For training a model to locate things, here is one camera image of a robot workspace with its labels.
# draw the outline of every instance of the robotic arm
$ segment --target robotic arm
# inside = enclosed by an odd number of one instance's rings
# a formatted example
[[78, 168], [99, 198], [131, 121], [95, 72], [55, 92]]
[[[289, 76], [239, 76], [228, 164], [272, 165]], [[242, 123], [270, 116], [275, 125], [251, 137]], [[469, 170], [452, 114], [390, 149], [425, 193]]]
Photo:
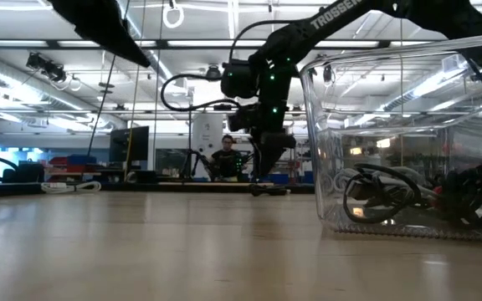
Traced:
[[[230, 59], [224, 64], [223, 93], [230, 98], [259, 97], [257, 103], [230, 115], [228, 125], [251, 134], [254, 169], [260, 176], [270, 172], [286, 148], [295, 147], [295, 139], [282, 126], [290, 82], [298, 75], [295, 65], [320, 41], [371, 10], [406, 18], [449, 39], [482, 35], [482, 14], [469, 0], [338, 0], [311, 18], [273, 32], [248, 60]], [[482, 67], [482, 48], [460, 53]]]

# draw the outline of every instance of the computer monitor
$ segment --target computer monitor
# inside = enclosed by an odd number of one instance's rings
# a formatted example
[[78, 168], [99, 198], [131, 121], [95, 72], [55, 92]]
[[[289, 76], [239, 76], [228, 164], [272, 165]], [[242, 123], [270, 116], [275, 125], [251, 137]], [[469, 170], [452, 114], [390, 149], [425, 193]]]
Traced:
[[[126, 162], [130, 144], [130, 130], [113, 130], [110, 133], [109, 161]], [[148, 126], [133, 128], [131, 134], [131, 150], [129, 161], [148, 160]]]

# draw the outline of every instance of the transparent plastic bin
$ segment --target transparent plastic bin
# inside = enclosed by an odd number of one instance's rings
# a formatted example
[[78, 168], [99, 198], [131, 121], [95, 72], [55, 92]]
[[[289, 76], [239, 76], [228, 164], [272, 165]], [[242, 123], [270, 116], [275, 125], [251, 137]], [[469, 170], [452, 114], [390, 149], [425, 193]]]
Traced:
[[[324, 225], [336, 232], [482, 241], [482, 227], [467, 225], [448, 205], [455, 197], [447, 198], [450, 172], [482, 170], [482, 76], [455, 49], [482, 51], [482, 37], [318, 58], [301, 70]], [[423, 188], [424, 206], [410, 203], [383, 222], [352, 221], [344, 189], [358, 163], [407, 175]], [[400, 181], [363, 171], [385, 177], [382, 190]], [[399, 187], [398, 200], [409, 200], [411, 189]], [[384, 202], [348, 197], [346, 208], [354, 217], [379, 217], [392, 209]], [[475, 212], [481, 217], [482, 206]]]

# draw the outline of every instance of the table surface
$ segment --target table surface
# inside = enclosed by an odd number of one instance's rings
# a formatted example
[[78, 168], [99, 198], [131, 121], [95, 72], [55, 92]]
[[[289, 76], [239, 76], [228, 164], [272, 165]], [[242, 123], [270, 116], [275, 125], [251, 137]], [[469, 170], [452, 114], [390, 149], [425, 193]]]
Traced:
[[4, 300], [482, 300], [482, 243], [338, 235], [313, 195], [0, 199]]

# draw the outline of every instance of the man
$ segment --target man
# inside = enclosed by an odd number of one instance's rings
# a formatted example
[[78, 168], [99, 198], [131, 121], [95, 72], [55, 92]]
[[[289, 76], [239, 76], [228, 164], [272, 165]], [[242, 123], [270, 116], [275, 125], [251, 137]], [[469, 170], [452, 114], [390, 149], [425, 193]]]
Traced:
[[238, 181], [240, 170], [237, 166], [238, 158], [241, 153], [232, 149], [233, 137], [225, 135], [223, 137], [222, 150], [216, 151], [211, 155], [211, 164], [218, 166], [220, 177], [223, 181]]

